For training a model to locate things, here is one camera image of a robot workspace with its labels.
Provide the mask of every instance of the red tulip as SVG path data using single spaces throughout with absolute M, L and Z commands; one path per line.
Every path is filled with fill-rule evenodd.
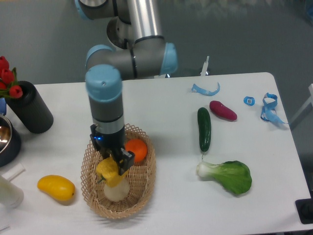
M 23 95 L 23 91 L 19 85 L 14 85 L 10 88 L 9 94 L 13 98 L 20 98 Z
M 6 85 L 9 85 L 14 81 L 14 74 L 8 69 L 3 69 L 1 72 L 1 79 Z
M 7 87 L 6 87 L 6 85 L 3 83 L 3 82 L 0 82 L 0 89 L 6 89 Z
M 4 56 L 0 57 L 0 71 L 3 69 L 9 69 L 10 65 L 9 62 L 6 60 Z

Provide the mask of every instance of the robotic arm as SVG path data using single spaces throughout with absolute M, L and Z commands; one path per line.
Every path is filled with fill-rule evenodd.
M 110 42 L 91 48 L 86 60 L 86 88 L 93 125 L 91 140 L 103 158 L 110 154 L 124 174 L 134 154 L 124 149 L 122 80 L 175 72 L 175 46 L 161 33 L 157 0 L 75 0 L 84 19 L 113 17 L 107 27 Z

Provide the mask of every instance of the gray floor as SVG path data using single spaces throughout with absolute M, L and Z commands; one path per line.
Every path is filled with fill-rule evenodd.
M 300 0 L 158 0 L 165 39 L 176 45 L 179 69 L 198 75 L 207 55 L 212 75 L 270 72 L 288 120 L 313 83 L 313 24 Z M 83 82 L 87 51 L 106 39 L 108 19 L 83 21 L 72 0 L 0 3 L 0 54 L 35 84 Z M 313 112 L 293 131 L 310 178 Z

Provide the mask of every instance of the white table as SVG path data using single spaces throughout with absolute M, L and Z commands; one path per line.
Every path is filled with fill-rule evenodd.
M 191 93 L 193 83 L 221 91 L 207 97 Z M 8 235 L 62 234 L 212 234 L 243 235 L 312 229 L 301 224 L 295 200 L 310 194 L 287 125 L 275 126 L 260 119 L 262 98 L 278 95 L 278 116 L 287 121 L 269 73 L 147 79 L 124 82 L 125 122 L 134 124 L 152 139 L 156 149 L 157 176 L 154 194 L 135 216 L 107 220 L 89 209 L 81 195 L 81 164 L 89 142 L 92 118 L 84 83 L 37 85 L 54 115 L 46 133 L 29 133 L 9 110 L 8 118 L 22 136 L 16 163 L 26 172 L 13 180 L 25 193 L 22 204 L 6 211 Z M 245 96 L 256 104 L 243 103 Z M 253 179 L 246 195 L 235 197 L 213 181 L 201 181 L 196 166 L 201 161 L 197 110 L 219 100 L 238 115 L 236 122 L 211 112 L 212 142 L 204 159 L 214 164 L 239 160 L 249 166 Z M 73 181 L 76 199 L 60 205 L 36 188 L 48 174 Z

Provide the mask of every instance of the cucumber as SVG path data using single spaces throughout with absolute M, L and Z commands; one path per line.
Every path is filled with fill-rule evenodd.
M 205 107 L 198 109 L 199 144 L 202 152 L 209 150 L 211 143 L 211 117 Z

